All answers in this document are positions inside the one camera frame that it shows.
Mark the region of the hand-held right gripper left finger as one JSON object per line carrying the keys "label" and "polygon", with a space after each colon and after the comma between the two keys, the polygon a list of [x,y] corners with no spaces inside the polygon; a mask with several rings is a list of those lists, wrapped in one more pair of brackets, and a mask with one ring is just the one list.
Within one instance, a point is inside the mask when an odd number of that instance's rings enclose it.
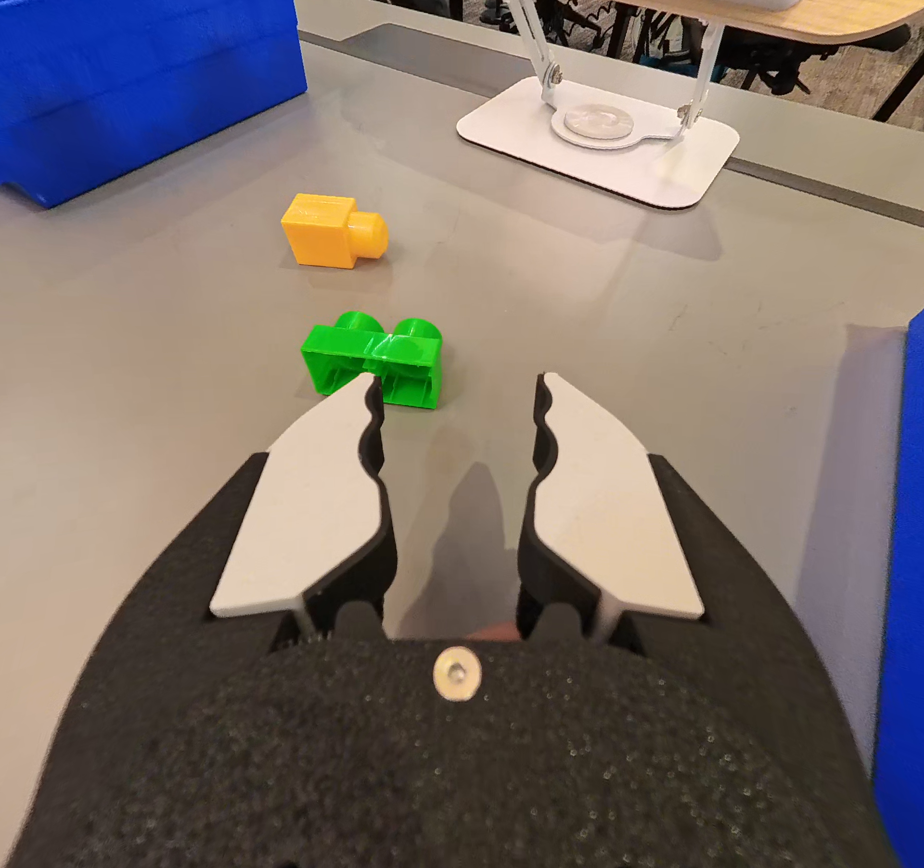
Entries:
{"label": "hand-held right gripper left finger", "polygon": [[360,374],[267,451],[210,602],[218,619],[284,612],[303,635],[384,630],[398,570],[381,380]]}

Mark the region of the green two-stud toy block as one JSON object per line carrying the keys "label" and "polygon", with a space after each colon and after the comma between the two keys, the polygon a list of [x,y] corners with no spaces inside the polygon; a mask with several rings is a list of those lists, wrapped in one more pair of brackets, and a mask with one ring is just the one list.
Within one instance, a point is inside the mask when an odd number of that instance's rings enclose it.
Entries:
{"label": "green two-stud toy block", "polygon": [[443,336],[421,318],[398,322],[387,332],[371,315],[346,311],[333,324],[317,324],[300,352],[322,396],[330,396],[362,374],[381,382],[386,404],[435,410],[442,391]]}

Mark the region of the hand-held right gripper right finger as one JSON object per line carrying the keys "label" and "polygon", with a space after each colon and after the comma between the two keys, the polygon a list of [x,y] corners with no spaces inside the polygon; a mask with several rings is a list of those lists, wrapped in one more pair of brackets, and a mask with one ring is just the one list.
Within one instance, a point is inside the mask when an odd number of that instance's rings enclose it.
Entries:
{"label": "hand-held right gripper right finger", "polygon": [[702,622],[703,600],[636,435],[554,372],[537,377],[533,421],[535,475],[516,550],[521,637],[552,605],[571,608],[595,643],[610,642],[628,613]]}

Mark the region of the white stand with wooden board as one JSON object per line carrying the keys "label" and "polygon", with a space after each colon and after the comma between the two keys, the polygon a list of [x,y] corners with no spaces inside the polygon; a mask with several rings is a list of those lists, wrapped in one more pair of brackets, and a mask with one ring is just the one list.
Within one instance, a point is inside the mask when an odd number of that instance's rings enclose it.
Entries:
{"label": "white stand with wooden board", "polygon": [[617,0],[706,24],[691,96],[678,109],[565,77],[533,0],[505,0],[533,68],[462,117],[467,143],[663,210],[699,203],[738,145],[703,115],[727,26],[837,45],[922,15],[923,0]]}

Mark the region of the blue plastic bin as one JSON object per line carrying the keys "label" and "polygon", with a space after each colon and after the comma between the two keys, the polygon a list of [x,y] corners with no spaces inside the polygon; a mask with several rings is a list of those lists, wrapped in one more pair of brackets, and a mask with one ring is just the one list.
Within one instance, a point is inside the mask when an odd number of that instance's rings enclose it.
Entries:
{"label": "blue plastic bin", "polygon": [[903,866],[923,865],[923,313],[907,327],[873,770]]}
{"label": "blue plastic bin", "polygon": [[1,0],[1,183],[54,207],[306,89],[293,0]]}

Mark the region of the yellow one-stud toy block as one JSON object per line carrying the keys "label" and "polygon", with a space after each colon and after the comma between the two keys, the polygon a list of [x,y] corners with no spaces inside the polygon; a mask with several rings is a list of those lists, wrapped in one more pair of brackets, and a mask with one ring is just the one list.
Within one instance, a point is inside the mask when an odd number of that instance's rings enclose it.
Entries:
{"label": "yellow one-stud toy block", "polygon": [[378,260],[389,246],[384,218],[363,212],[354,198],[298,193],[281,226],[300,265],[352,270],[359,260]]}

